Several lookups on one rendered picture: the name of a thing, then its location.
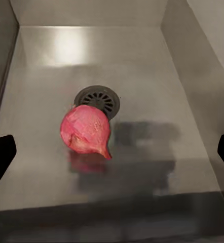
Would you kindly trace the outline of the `vidalia onion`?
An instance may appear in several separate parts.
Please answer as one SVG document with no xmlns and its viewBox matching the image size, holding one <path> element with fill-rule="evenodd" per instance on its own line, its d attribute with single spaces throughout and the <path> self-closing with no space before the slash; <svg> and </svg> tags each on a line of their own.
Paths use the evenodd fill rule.
<svg viewBox="0 0 224 243">
<path fill-rule="evenodd" d="M 64 144 L 74 152 L 97 152 L 107 160 L 112 159 L 107 148 L 110 124 L 103 111 L 96 107 L 82 104 L 69 109 L 61 123 L 60 134 Z"/>
</svg>

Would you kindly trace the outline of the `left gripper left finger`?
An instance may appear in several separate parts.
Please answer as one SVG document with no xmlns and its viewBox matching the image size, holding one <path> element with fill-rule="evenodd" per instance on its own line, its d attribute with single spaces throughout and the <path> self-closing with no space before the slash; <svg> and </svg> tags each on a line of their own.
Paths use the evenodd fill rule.
<svg viewBox="0 0 224 243">
<path fill-rule="evenodd" d="M 12 135 L 0 138 L 0 180 L 17 153 L 16 144 Z"/>
</svg>

